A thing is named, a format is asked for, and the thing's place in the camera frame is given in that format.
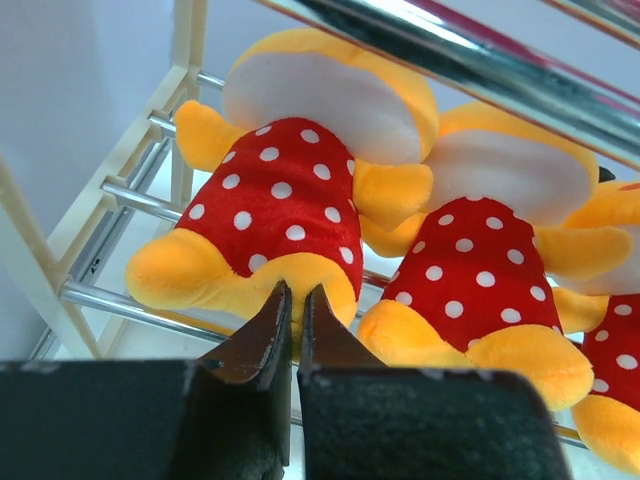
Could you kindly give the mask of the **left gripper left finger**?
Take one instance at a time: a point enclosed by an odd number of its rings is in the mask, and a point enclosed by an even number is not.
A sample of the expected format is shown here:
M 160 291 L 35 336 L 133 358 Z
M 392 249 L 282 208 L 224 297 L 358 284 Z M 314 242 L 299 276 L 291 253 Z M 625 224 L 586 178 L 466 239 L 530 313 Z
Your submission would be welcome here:
M 198 362 L 225 385 L 264 388 L 281 359 L 290 364 L 291 339 L 291 291 L 279 281 L 259 312 Z

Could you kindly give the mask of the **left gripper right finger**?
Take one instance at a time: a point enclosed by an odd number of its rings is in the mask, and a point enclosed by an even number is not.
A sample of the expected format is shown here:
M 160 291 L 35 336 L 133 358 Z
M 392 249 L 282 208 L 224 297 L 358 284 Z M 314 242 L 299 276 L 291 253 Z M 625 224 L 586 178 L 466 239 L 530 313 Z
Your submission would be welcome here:
M 356 375 L 385 364 L 336 317 L 324 287 L 318 285 L 305 300 L 299 367 L 303 375 Z

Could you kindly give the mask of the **yellow bear plush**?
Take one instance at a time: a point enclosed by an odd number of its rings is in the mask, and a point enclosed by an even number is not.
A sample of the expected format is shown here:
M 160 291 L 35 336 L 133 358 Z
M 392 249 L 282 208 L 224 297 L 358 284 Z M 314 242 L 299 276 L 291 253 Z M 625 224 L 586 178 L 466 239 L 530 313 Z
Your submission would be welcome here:
M 311 27 L 271 34 L 233 65 L 221 110 L 176 111 L 185 162 L 209 178 L 175 227 L 129 260 L 131 296 L 157 309 L 252 318 L 274 286 L 322 287 L 350 324 L 363 276 L 361 224 L 391 231 L 427 202 L 437 136 L 425 78 Z
M 591 392 L 571 409 L 583 443 L 613 467 L 639 473 L 639 184 L 607 180 L 572 213 L 569 228 L 617 227 L 631 236 L 623 263 L 589 280 L 554 274 L 554 300 L 567 333 L 584 334 Z
M 358 339 L 391 366 L 509 370 L 549 409 L 575 405 L 593 368 L 564 335 L 547 278 L 606 273 L 632 246 L 617 227 L 565 224 L 598 185 L 595 155 L 472 101 L 442 115 L 426 163 L 434 186 L 424 212 L 390 234 L 363 230 L 401 264 Z

